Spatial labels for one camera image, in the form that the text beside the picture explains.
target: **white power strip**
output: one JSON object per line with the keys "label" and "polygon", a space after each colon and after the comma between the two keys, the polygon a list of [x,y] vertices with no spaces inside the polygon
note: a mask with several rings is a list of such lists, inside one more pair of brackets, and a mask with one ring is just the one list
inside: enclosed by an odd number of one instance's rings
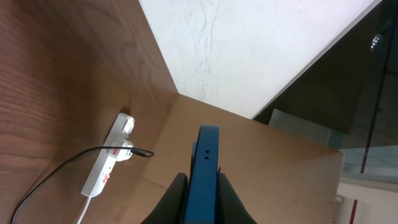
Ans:
{"label": "white power strip", "polygon": [[[105,140],[104,146],[133,147],[132,142],[126,140],[134,128],[134,118],[124,113],[119,113]],[[81,194],[87,196],[86,205],[77,223],[80,223],[92,197],[99,195],[117,161],[130,159],[132,152],[128,149],[102,149],[94,166],[87,177]]]}

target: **black cable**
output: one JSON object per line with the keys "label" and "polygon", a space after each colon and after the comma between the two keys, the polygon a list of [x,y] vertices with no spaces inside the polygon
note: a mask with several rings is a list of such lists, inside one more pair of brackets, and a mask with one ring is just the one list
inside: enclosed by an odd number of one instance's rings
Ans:
{"label": "black cable", "polygon": [[43,186],[43,184],[51,177],[53,176],[58,170],[60,170],[63,166],[65,166],[66,164],[68,164],[69,162],[75,160],[76,158],[88,153],[88,152],[92,152],[98,149],[129,149],[133,154],[137,155],[137,156],[141,156],[141,157],[152,157],[154,156],[154,152],[149,151],[149,150],[145,150],[145,149],[140,149],[137,147],[120,147],[120,146],[98,146],[98,147],[92,147],[90,149],[86,149],[80,153],[78,153],[77,155],[73,156],[72,158],[68,159],[67,161],[63,162],[61,165],[59,165],[55,170],[53,170],[53,172],[51,172],[51,174],[49,174],[44,180],[42,180],[35,188],[33,188],[32,191],[30,191],[17,205],[17,207],[14,210],[14,213],[12,214],[12,219],[11,219],[11,224],[15,224],[15,220],[17,218],[18,212],[19,210],[22,208],[22,206],[26,203],[26,201],[34,194],[36,193],[36,191]]}

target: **wooden floor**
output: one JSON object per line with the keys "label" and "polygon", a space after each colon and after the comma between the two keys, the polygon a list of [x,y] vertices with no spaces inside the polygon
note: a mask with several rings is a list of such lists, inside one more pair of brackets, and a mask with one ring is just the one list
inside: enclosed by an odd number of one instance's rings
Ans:
{"label": "wooden floor", "polygon": [[[136,119],[135,145],[153,149],[176,97],[138,1],[0,1],[0,223],[55,166],[102,145],[120,111]],[[59,172],[17,223],[75,222],[94,159]],[[145,164],[116,166],[86,223],[119,223]]]}

